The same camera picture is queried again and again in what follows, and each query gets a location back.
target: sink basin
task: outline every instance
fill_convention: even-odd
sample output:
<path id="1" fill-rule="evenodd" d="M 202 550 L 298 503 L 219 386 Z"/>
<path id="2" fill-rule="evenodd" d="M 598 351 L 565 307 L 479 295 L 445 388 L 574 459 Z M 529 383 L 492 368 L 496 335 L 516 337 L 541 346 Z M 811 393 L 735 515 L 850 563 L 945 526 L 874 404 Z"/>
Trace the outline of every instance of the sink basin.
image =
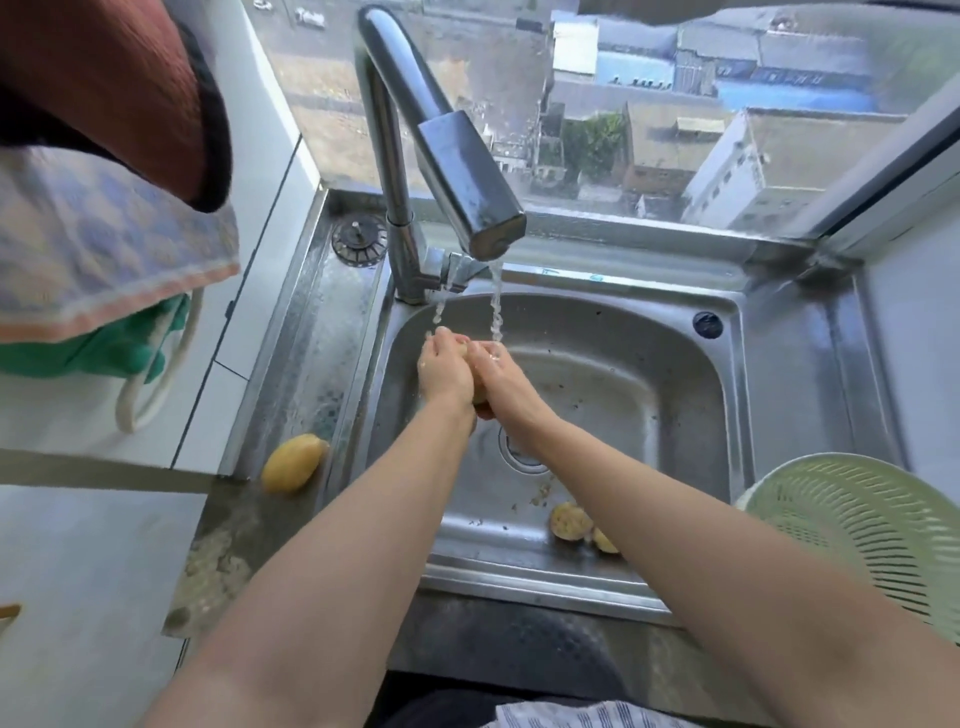
<path id="1" fill-rule="evenodd" d="M 735 303 L 593 278 L 508 266 L 504 344 L 563 418 L 731 502 L 744 488 L 733 375 Z M 353 428 L 359 436 L 350 479 L 383 454 L 420 406 L 416 362 L 434 326 L 434 308 L 394 301 L 388 289 L 372 325 L 372 365 Z M 443 323 L 489 338 L 491 291 L 488 279 L 473 281 L 447 303 Z M 693 319 L 702 311 L 725 324 L 718 338 L 695 332 Z M 424 582 L 603 614 L 642 611 L 649 619 L 652 611 L 666 619 L 665 607 L 621 558 L 550 534 L 550 510 L 571 499 L 498 423 L 479 422 Z"/>

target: running water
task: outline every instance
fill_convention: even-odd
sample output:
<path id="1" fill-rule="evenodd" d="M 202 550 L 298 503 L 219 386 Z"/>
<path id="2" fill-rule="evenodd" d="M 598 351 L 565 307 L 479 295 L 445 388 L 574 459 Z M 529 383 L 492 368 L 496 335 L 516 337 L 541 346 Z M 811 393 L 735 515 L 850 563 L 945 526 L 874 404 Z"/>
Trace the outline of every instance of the running water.
<path id="1" fill-rule="evenodd" d="M 490 263 L 490 275 L 493 279 L 493 295 L 490 305 L 493 309 L 493 320 L 490 324 L 490 338 L 499 343 L 503 340 L 500 329 L 503 328 L 503 316 L 500 315 L 500 292 L 503 290 L 503 261 L 494 260 Z"/>
<path id="2" fill-rule="evenodd" d="M 440 325 L 440 320 L 444 316 L 446 302 L 450 298 L 450 283 L 456 280 L 457 270 L 460 268 L 461 255 L 457 255 L 450 261 L 450 271 L 446 275 L 446 280 L 440 284 L 440 291 L 437 293 L 437 312 L 433 315 L 434 328 Z"/>

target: faucet handle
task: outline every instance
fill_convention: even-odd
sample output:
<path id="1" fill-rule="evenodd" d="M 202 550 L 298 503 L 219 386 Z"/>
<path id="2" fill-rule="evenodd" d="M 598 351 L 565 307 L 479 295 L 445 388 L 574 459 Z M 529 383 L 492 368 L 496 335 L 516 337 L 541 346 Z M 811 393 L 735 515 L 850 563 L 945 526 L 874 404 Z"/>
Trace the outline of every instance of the faucet handle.
<path id="1" fill-rule="evenodd" d="M 490 266 L 476 258 L 462 253 L 451 253 L 448 256 L 444 279 L 447 288 L 453 293 L 463 293 L 471 280 L 486 271 Z"/>

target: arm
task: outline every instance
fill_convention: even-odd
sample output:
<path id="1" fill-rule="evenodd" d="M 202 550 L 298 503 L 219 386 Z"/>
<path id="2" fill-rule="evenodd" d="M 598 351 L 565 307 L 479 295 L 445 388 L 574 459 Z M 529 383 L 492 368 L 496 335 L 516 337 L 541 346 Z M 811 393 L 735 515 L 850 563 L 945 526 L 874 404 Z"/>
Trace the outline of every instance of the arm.
<path id="1" fill-rule="evenodd" d="M 427 340 L 423 409 L 257 573 L 148 728 L 363 724 L 474 424 L 456 346 L 446 329 Z"/>
<path id="2" fill-rule="evenodd" d="M 946 726 L 958 651 L 774 528 L 558 418 L 504 350 L 471 365 L 492 412 L 715 657 L 789 726 Z"/>

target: white hose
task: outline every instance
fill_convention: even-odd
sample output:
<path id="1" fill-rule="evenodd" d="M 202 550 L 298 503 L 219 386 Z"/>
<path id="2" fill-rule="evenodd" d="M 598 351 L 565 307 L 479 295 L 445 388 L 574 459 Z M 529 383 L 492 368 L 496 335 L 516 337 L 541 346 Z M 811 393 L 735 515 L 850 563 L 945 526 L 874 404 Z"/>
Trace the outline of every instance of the white hose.
<path id="1" fill-rule="evenodd" d="M 151 358 L 150 363 L 144 367 L 144 370 L 140 374 L 131 376 L 124 382 L 123 388 L 120 390 L 120 395 L 117 397 L 115 416 L 117 427 L 119 427 L 121 432 L 126 432 L 128 435 L 134 434 L 138 429 L 145 427 L 163 407 L 163 403 L 166 401 L 167 395 L 173 386 L 174 377 L 177 375 L 180 365 L 186 358 L 190 344 L 193 342 L 193 336 L 197 332 L 197 322 L 200 321 L 200 311 L 203 303 L 204 290 L 202 288 L 195 288 L 190 292 L 190 312 L 187 314 L 186 324 L 183 326 L 183 333 L 180 335 L 180 340 L 170 354 L 166 369 L 164 369 L 163 374 L 160 376 L 160 380 L 154 385 L 154 390 L 150 393 L 143 408 L 139 412 L 134 413 L 136 400 L 140 396 L 140 390 L 143 388 L 147 374 L 150 373 L 154 360 L 160 352 L 160 345 L 170 330 L 170 325 L 173 323 L 174 317 L 177 315 L 180 307 L 174 306 L 172 310 L 156 320 L 154 331 L 150 334 L 150 338 L 147 341 L 147 344 L 154 352 L 153 358 Z"/>

